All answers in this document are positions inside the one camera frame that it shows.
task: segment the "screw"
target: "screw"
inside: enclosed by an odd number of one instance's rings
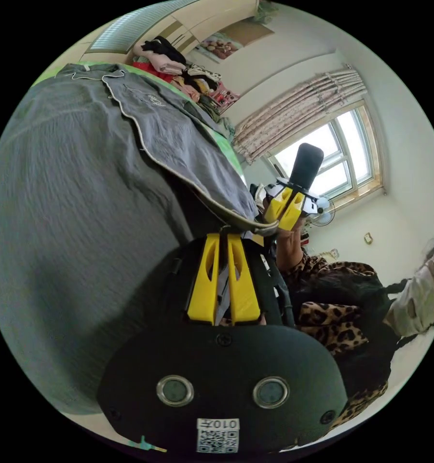
[[[335,417],[336,417],[336,412],[334,410],[329,410],[326,413],[324,413],[323,416],[320,418],[320,423],[330,424],[334,420]]]
[[[217,344],[221,347],[228,347],[231,341],[231,336],[227,333],[222,333],[217,336]]]
[[[109,414],[114,421],[119,421],[121,419],[121,414],[115,409],[109,409]]]

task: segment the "yellow bracket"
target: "yellow bracket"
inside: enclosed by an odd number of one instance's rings
[[[193,321],[210,322],[214,325],[217,309],[219,267],[218,233],[210,233],[204,245],[203,256],[188,307],[188,317]]]
[[[297,193],[294,199],[289,203],[289,206],[283,213],[283,216],[279,219],[279,228],[287,231],[293,229],[302,212],[304,201],[305,195],[302,193]]]
[[[284,187],[272,200],[270,201],[269,207],[265,211],[264,218],[268,222],[275,222],[280,219],[281,214],[286,209],[289,198],[293,191]]]
[[[240,235],[228,235],[228,269],[233,326],[238,322],[258,320],[260,317],[259,303]]]

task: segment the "gray blanket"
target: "gray blanket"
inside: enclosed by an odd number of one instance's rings
[[[160,87],[118,66],[66,67],[0,140],[0,328],[66,413],[100,412],[103,368],[157,315],[177,249],[221,226],[186,183],[254,217],[212,121]]]

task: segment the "window frame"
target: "window frame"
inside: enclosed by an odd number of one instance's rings
[[[347,143],[345,142],[345,137],[340,127],[340,124],[337,121],[338,116],[350,111],[353,111],[352,115],[355,119],[359,136],[364,145],[364,148],[368,153],[368,162],[371,172],[370,178],[364,180],[359,184],[357,183],[351,154],[349,152]],[[349,169],[346,169],[346,173],[347,171],[349,172],[350,183],[352,184],[352,188],[349,188],[346,191],[341,191],[341,189],[344,188],[344,185],[339,185],[337,188],[326,194],[329,198],[332,199],[333,203],[335,204],[336,210],[339,210],[343,209],[349,204],[358,201],[359,199],[365,196],[368,196],[376,190],[384,188],[382,173],[383,164],[381,161],[381,152],[378,146],[376,128],[365,100],[362,99],[356,103],[341,108],[338,111],[334,111],[328,116],[323,117],[317,122],[305,127],[304,129],[296,133],[294,136],[280,143],[274,150],[267,152],[264,155],[264,158],[267,164],[269,164],[271,169],[274,170],[278,176],[284,177],[286,174],[284,173],[283,168],[281,167],[275,156],[281,151],[283,151],[285,148],[301,140],[314,130],[327,124],[330,124],[332,126],[333,136],[335,137],[336,141],[338,142],[338,145],[341,148],[341,151],[332,154],[332,156],[335,156],[340,152],[342,152],[342,156],[334,162],[332,162],[331,164],[329,164],[328,166],[325,166],[323,169],[320,169],[319,174],[347,160],[347,165]]]

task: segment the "sticker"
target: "sticker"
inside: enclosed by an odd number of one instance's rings
[[[198,418],[199,453],[237,453],[240,439],[240,420],[225,418],[212,420]]]

